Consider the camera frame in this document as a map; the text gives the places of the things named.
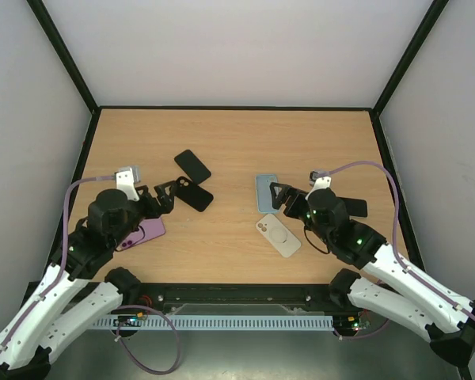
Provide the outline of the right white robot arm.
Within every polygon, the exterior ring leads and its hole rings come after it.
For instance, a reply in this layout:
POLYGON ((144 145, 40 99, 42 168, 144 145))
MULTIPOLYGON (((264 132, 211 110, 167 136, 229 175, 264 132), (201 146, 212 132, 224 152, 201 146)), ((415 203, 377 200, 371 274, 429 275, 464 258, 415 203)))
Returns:
POLYGON ((351 218, 327 177, 317 179, 310 192, 276 182, 269 188, 275 209, 302 221, 348 264, 329 284, 335 308, 371 310, 420 336, 447 363, 468 366, 475 354, 475 300, 433 280, 384 236, 351 218))

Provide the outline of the black phone case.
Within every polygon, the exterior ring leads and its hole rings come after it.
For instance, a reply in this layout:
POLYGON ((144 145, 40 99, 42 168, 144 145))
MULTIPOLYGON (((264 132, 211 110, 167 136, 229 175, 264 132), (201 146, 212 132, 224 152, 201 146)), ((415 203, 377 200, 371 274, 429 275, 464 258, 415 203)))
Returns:
POLYGON ((187 177, 176 179, 175 196, 198 212, 204 212, 214 200, 214 196, 187 177))

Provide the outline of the purple phone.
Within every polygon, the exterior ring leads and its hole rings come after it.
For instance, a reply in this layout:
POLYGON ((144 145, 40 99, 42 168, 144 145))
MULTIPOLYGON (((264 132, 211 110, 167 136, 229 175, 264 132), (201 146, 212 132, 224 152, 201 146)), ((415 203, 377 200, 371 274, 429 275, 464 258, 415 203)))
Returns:
POLYGON ((161 218, 144 219, 138 228, 131 232, 116 248, 117 252, 133 248, 165 234, 165 226, 161 218))

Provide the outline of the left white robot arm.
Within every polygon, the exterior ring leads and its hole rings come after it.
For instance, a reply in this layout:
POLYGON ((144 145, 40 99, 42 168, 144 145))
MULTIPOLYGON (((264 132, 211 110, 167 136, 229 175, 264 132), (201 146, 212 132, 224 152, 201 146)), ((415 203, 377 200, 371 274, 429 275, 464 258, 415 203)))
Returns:
POLYGON ((88 215, 65 233, 59 251, 35 291, 0 332, 0 379, 43 379, 61 352, 97 319, 137 299, 140 281, 127 269, 111 270, 104 281, 70 310, 72 298, 107 264, 117 247, 145 219, 168 214, 175 182, 136 188, 124 175, 100 192, 88 215))

